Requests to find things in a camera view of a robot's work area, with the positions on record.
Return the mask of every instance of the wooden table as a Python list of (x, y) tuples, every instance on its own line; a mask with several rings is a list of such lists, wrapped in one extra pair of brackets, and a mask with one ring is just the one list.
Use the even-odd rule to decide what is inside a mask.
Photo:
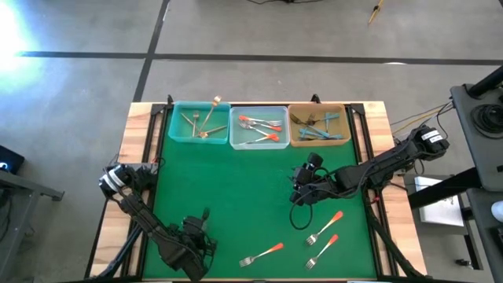
[[(234, 105), (250, 104), (250, 102), (231, 102)], [(260, 104), (276, 104), (277, 102), (259, 102)], [(282, 104), (306, 103), (303, 101), (287, 101)], [(387, 119), (386, 108), (382, 101), (324, 101), (323, 103), (362, 103), (365, 106), (365, 116), (370, 133), (370, 139), (374, 155), (394, 146), (391, 136), (391, 128)], [(152, 103), (132, 103), (127, 117), (126, 129), (122, 144), (120, 146), (118, 162), (120, 163), (140, 163), (145, 147), (145, 139), (149, 125)], [(363, 159), (366, 159), (365, 144), (363, 142), (362, 128), (355, 116), (356, 128), (359, 136), (360, 149)], [(149, 160), (155, 156), (157, 140), (160, 132), (160, 121), (156, 120), (154, 134), (150, 150)], [(393, 182), (403, 185), (403, 179), (394, 177)], [(384, 203), (386, 206), (387, 219), (390, 226), (391, 237), (402, 251), (403, 255), (422, 274), (426, 274), (423, 255), (421, 253), (419, 240), (417, 238), (416, 227), (414, 225), (412, 212), (410, 210), (407, 193), (394, 186), (388, 186), (384, 192)], [(103, 271), (108, 263), (115, 257), (127, 238), (130, 217), (122, 213), (116, 203), (109, 201), (105, 204), (105, 210), (101, 225), (98, 227), (96, 249), (93, 258), (90, 260), (89, 275), (98, 275)], [(138, 239), (132, 256), (130, 274), (135, 274), (136, 262), (138, 261), (138, 249), (141, 239)], [(387, 263), (387, 253), (384, 243), (378, 240), (380, 248), (380, 258), (383, 264), (384, 274), (389, 274)]]

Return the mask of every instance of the brown plastic bin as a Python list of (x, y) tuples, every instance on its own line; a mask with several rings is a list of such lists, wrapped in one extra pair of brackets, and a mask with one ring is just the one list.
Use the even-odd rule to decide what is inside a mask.
[[(331, 119), (329, 122), (329, 134), (342, 134), (343, 139), (340, 140), (316, 140), (316, 141), (299, 141), (301, 133), (299, 129), (304, 129), (306, 126), (298, 125), (293, 123), (290, 119), (290, 143), (295, 147), (307, 147), (307, 146), (330, 146), (330, 145), (343, 145), (351, 139), (351, 132), (349, 130), (349, 124), (347, 123), (346, 109), (343, 104), (301, 104), (301, 105), (290, 105), (288, 107), (288, 118), (290, 114), (295, 115), (301, 121), (306, 122), (311, 113), (314, 114), (314, 119), (325, 118), (325, 113), (330, 114), (338, 113), (340, 116), (336, 119)], [(325, 131), (325, 121), (317, 122), (313, 127)]]

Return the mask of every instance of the green mat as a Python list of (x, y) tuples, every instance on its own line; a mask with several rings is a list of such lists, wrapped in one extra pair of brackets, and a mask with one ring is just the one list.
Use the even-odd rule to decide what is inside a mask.
[[(302, 231), (292, 228), (288, 212), (292, 168), (302, 165), (311, 152), (321, 155), (330, 170), (354, 165), (354, 148), (342, 146), (281, 150), (237, 151), (227, 145), (178, 143), (164, 139), (154, 213), (165, 224), (181, 224), (184, 217), (200, 217), (210, 208), (208, 235), (218, 241), (211, 278), (375, 278), (362, 197), (324, 200), (313, 206), (311, 225)], [(341, 210), (344, 216), (331, 225), (313, 246), (307, 237), (318, 232)], [(298, 226), (308, 220), (307, 206), (294, 210)], [(339, 240), (318, 260), (312, 270), (304, 266), (334, 234)], [(239, 267), (239, 261), (257, 255), (278, 243), (285, 247)], [(144, 278), (186, 278), (174, 272), (159, 257), (152, 241), (147, 247)]]

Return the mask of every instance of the plastic bin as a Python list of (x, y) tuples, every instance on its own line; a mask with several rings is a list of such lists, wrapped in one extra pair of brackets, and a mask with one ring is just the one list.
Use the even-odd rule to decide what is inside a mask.
[(214, 109), (210, 119), (204, 125), (204, 131), (215, 129), (226, 125), (227, 128), (211, 133), (207, 138), (192, 137), (193, 126), (183, 118), (182, 113), (191, 121), (194, 121), (193, 113), (199, 112), (199, 119), (196, 122), (198, 127), (203, 125), (206, 115), (210, 112), (211, 102), (204, 101), (177, 101), (174, 104), (173, 116), (171, 118), (168, 136), (177, 142), (193, 142), (223, 145), (229, 139), (229, 111), (230, 104), (221, 102)]
[[(339, 118), (331, 119), (329, 122), (329, 134), (342, 134), (343, 138), (339, 140), (314, 140), (314, 141), (299, 141), (301, 136), (300, 129), (306, 129), (306, 126), (293, 123), (289, 119), (289, 115), (293, 114), (301, 121), (306, 122), (309, 115), (314, 114), (314, 119), (325, 118), (325, 113), (339, 114)], [(300, 104), (300, 105), (289, 105), (288, 107), (288, 120), (290, 121), (290, 136), (292, 146), (304, 147), (304, 146), (329, 146), (329, 145), (343, 145), (351, 139), (351, 132), (349, 130), (349, 124), (347, 123), (346, 109), (342, 104)], [(313, 125), (313, 127), (326, 131), (325, 121), (319, 121)], [(307, 128), (309, 131), (316, 132), (312, 128)]]
[[(256, 130), (247, 130), (239, 125), (239, 115), (263, 120), (282, 121), (278, 132), (259, 125), (253, 126), (268, 134), (277, 134), (279, 141), (266, 139), (256, 143), (243, 145), (243, 142), (263, 138), (264, 135)], [(232, 107), (230, 109), (230, 145), (237, 150), (242, 149), (284, 149), (290, 143), (290, 126), (288, 125), (288, 110), (284, 106), (257, 106), (257, 107)]]

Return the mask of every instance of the concrete floor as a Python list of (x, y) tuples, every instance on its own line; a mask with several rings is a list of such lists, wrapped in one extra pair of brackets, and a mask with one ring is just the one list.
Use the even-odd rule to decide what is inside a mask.
[[(262, 6), (244, 0), (172, 0), (157, 53), (219, 53), (335, 57), (503, 59), (503, 9), (497, 0), (324, 0)], [(161, 0), (23, 0), (0, 2), (13, 50), (146, 53)], [(104, 198), (101, 169), (117, 153), (143, 60), (11, 58), (0, 63), (0, 143), (26, 156), (22, 175), (65, 190), (64, 201), (42, 200), (13, 280), (83, 278)], [(496, 66), (313, 64), (155, 60), (143, 101), (385, 101), (390, 121), (439, 105), (449, 88), (474, 83)], [(455, 112), (442, 117), (451, 147), (426, 172), (472, 166)], [(455, 266), (467, 255), (461, 236), (418, 226), (428, 273), (490, 282), (486, 269)]]

